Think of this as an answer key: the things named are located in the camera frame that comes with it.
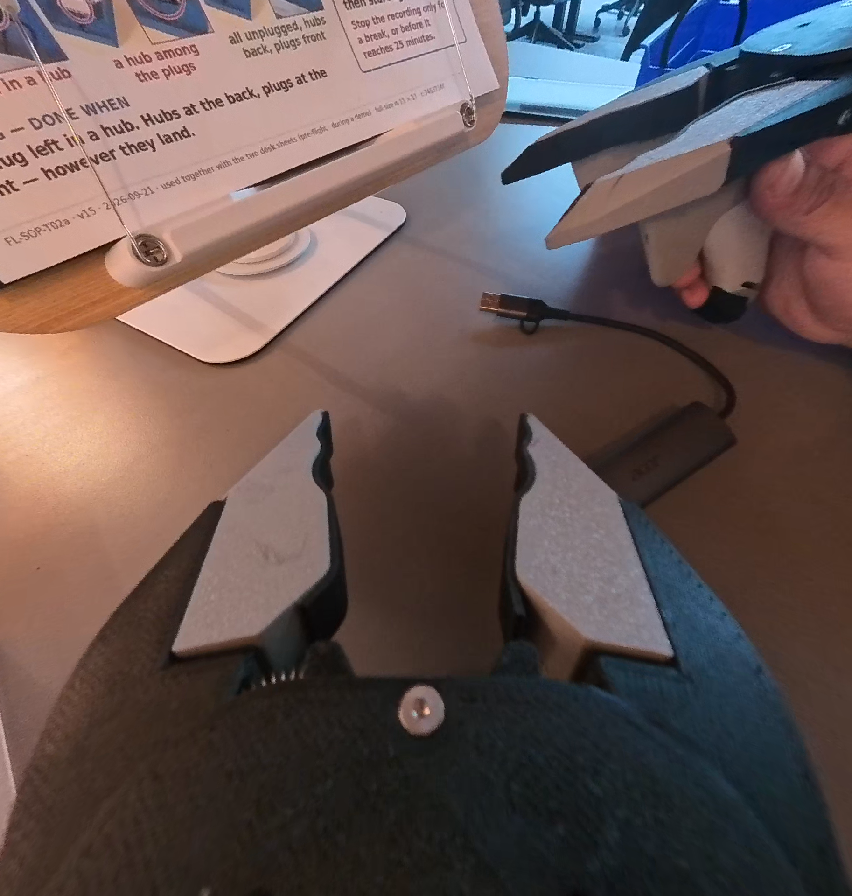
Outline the instruction sheet on wooden stand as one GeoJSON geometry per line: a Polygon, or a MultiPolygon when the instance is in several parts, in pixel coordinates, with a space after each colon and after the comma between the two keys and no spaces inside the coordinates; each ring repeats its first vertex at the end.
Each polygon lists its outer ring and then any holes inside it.
{"type": "MultiPolygon", "coordinates": [[[[507,97],[509,75],[506,35],[499,5],[497,2],[474,3],[477,23],[488,41],[489,59],[499,76],[499,87],[481,97],[469,97],[461,102],[474,103],[478,118],[475,133],[471,137],[471,144],[464,151],[485,140],[498,125],[502,107],[507,97]]],[[[346,148],[354,147],[364,141],[353,143],[346,148]]],[[[334,151],[241,190],[256,189],[269,185],[275,182],[276,178],[287,172],[293,173],[303,166],[329,157],[342,150],[334,151]]],[[[158,284],[157,287],[146,289],[135,289],[120,285],[108,275],[105,267],[105,257],[111,248],[124,239],[128,240],[129,247],[134,250],[134,253],[142,263],[158,266],[164,262],[163,245],[154,241],[152,234],[133,235],[130,230],[127,230],[127,235],[124,238],[111,241],[94,250],[84,252],[69,261],[58,263],[46,270],[16,280],[8,285],[2,285],[0,287],[0,331],[21,334],[51,334],[82,329],[97,322],[119,317],[123,313],[129,312],[133,308],[168,292],[174,287],[182,286],[202,276],[200,274],[181,284],[166,281],[163,284],[158,284]]],[[[231,263],[241,259],[241,257],[231,261],[231,263]]],[[[224,265],[203,275],[212,273],[224,265]]]]}

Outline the black office chair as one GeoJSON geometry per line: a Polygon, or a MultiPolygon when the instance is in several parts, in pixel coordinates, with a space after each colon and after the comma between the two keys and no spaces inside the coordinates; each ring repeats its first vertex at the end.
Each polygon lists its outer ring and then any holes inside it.
{"type": "Polygon", "coordinates": [[[526,40],[567,51],[583,49],[598,38],[577,31],[581,1],[512,1],[505,23],[507,41],[526,40]]]}

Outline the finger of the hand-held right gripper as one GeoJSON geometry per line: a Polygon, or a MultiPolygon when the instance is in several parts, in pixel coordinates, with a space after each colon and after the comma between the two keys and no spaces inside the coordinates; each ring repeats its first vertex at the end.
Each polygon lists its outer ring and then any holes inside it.
{"type": "Polygon", "coordinates": [[[660,147],[595,179],[547,235],[546,246],[583,242],[721,193],[747,176],[730,171],[739,137],[835,84],[835,78],[787,81],[727,101],[660,147]]]}
{"type": "Polygon", "coordinates": [[[544,134],[502,172],[513,184],[627,144],[679,132],[700,113],[708,69],[679,69],[544,134]]]}

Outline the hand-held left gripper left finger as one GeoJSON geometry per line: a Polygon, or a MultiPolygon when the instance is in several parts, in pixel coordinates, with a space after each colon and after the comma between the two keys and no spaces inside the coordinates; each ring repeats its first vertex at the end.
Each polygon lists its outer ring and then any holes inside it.
{"type": "Polygon", "coordinates": [[[227,493],[173,644],[178,658],[252,649],[303,659],[347,609],[330,468],[316,410],[227,493]]]}

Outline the blue plastic bin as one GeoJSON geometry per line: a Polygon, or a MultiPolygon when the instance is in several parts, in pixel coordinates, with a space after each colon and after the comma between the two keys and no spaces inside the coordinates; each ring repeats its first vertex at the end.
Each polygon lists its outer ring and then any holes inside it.
{"type": "Polygon", "coordinates": [[[663,46],[675,14],[664,20],[651,32],[639,48],[644,51],[636,82],[643,84],[655,78],[712,55],[734,44],[734,37],[747,2],[702,1],[694,2],[674,33],[665,65],[660,64],[663,46]]]}

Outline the printed instruction sheet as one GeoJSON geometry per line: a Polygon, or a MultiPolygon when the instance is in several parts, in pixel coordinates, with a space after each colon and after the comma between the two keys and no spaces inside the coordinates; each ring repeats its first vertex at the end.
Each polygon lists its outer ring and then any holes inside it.
{"type": "Polygon", "coordinates": [[[474,2],[0,2],[0,287],[498,87],[474,2]]]}

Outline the person's right hand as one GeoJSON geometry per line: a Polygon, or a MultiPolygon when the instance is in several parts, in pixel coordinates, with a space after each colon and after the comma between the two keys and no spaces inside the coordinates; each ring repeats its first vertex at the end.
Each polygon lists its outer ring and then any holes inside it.
{"type": "Polygon", "coordinates": [[[750,186],[772,230],[759,300],[801,338],[852,350],[852,133],[768,163],[750,186]]]}

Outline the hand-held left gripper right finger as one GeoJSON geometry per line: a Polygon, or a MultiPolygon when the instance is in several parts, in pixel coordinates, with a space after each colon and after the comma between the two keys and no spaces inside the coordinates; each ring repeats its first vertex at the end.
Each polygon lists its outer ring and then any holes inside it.
{"type": "Polygon", "coordinates": [[[544,675],[597,655],[669,664],[674,649],[621,499],[532,414],[521,415],[503,554],[503,632],[544,675]]]}

